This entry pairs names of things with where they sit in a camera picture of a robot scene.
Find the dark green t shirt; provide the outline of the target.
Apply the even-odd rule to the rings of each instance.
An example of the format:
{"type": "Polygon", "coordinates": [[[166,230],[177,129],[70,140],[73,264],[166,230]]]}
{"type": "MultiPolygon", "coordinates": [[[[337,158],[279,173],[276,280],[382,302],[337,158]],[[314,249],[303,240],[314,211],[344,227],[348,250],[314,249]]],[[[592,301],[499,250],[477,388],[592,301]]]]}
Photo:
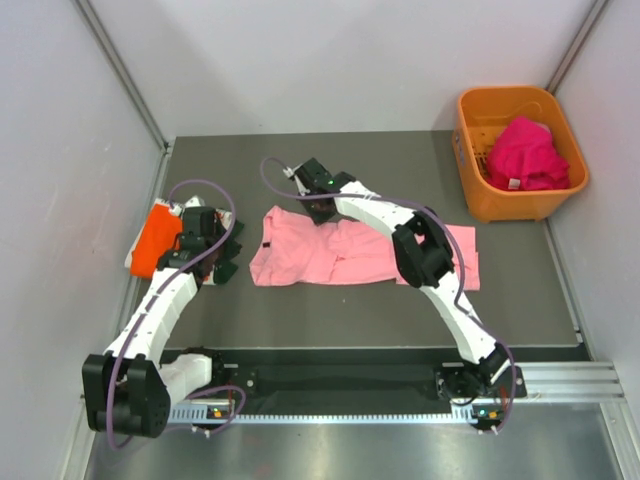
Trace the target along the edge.
{"type": "Polygon", "coordinates": [[[240,254],[242,245],[238,242],[238,237],[244,230],[244,223],[236,220],[230,231],[228,238],[223,245],[215,251],[215,260],[211,274],[211,280],[214,285],[226,284],[237,272],[238,266],[234,263],[234,259],[240,254]]]}

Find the white printed t shirt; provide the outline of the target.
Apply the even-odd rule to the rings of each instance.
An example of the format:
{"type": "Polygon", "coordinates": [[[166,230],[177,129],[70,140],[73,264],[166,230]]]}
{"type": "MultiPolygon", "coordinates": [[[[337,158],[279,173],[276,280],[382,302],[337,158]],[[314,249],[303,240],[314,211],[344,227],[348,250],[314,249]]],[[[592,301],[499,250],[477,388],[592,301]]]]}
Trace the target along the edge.
{"type": "MultiPolygon", "coordinates": [[[[171,213],[174,214],[174,215],[179,216],[180,218],[182,217],[183,212],[184,212],[186,207],[206,206],[205,203],[204,203],[204,200],[202,198],[198,197],[198,196],[191,197],[184,204],[178,203],[178,202],[168,202],[168,201],[165,201],[165,200],[160,199],[160,198],[156,199],[155,203],[168,204],[171,207],[171,213]]],[[[180,261],[180,260],[173,259],[172,258],[173,249],[174,249],[174,247],[172,247],[171,249],[167,250],[160,257],[155,271],[158,268],[162,269],[164,267],[178,269],[178,268],[186,265],[187,263],[189,263],[191,261],[190,260],[188,262],[183,262],[183,261],[180,261]]],[[[214,263],[201,263],[200,260],[199,260],[198,262],[196,262],[196,264],[194,264],[194,266],[192,266],[192,267],[190,267],[188,269],[190,272],[194,273],[194,275],[196,276],[196,283],[199,286],[214,285],[212,280],[211,280],[213,264],[214,263]]]]}

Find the light pink t shirt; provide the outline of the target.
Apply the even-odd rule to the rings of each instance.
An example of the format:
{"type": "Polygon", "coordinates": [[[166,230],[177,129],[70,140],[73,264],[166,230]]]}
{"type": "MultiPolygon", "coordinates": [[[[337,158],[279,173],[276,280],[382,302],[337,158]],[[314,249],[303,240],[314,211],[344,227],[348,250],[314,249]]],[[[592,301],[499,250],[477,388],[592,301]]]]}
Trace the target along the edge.
{"type": "Polygon", "coordinates": [[[316,226],[310,218],[278,206],[263,218],[261,243],[249,271],[261,287],[406,283],[392,242],[383,234],[348,219],[316,226]]]}

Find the magenta t shirt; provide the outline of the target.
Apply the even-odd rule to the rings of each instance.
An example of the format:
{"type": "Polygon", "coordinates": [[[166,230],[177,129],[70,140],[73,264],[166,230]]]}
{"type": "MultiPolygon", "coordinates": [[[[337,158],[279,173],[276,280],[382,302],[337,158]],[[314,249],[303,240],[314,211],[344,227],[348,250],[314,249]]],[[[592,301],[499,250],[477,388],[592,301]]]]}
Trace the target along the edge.
{"type": "Polygon", "coordinates": [[[557,152],[550,129],[516,117],[497,137],[486,160],[488,183],[505,191],[570,187],[569,164],[557,152]]]}

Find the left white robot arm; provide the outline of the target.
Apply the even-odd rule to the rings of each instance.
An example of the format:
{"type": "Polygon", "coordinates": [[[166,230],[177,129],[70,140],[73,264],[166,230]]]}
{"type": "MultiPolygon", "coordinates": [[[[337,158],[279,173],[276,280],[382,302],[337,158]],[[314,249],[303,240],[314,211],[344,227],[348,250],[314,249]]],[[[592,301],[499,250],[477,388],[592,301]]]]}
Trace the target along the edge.
{"type": "Polygon", "coordinates": [[[161,357],[201,288],[235,274],[242,228],[233,212],[197,197],[184,204],[155,201],[125,260],[133,276],[149,280],[148,289],[118,337],[82,366],[91,430],[156,438],[171,409],[192,392],[212,397],[224,390],[227,374],[213,352],[188,348],[168,364],[161,357]]]}

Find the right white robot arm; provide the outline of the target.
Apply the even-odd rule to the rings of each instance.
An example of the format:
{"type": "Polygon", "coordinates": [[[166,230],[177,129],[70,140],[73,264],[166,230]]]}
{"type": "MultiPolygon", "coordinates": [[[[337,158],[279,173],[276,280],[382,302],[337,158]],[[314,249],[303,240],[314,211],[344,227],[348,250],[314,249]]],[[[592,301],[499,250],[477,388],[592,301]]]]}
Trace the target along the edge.
{"type": "Polygon", "coordinates": [[[509,393],[516,393],[513,355],[487,331],[467,299],[460,247],[433,211],[382,197],[345,172],[332,175],[314,158],[295,168],[285,167],[283,173],[296,184],[299,200],[315,223],[340,214],[391,241],[402,279],[432,302],[463,360],[462,374],[471,391],[456,393],[447,386],[450,397],[490,395],[506,378],[511,380],[509,393]]]}

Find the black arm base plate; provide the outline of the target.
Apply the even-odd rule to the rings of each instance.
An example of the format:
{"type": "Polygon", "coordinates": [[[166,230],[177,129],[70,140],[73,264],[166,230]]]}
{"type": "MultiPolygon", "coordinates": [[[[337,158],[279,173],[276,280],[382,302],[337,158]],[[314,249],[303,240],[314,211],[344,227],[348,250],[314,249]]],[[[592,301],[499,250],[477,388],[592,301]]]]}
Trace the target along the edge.
{"type": "Polygon", "coordinates": [[[521,373],[490,383],[452,348],[205,350],[211,386],[247,393],[245,414],[367,415],[444,413],[451,401],[501,400],[526,393],[521,373]]]}

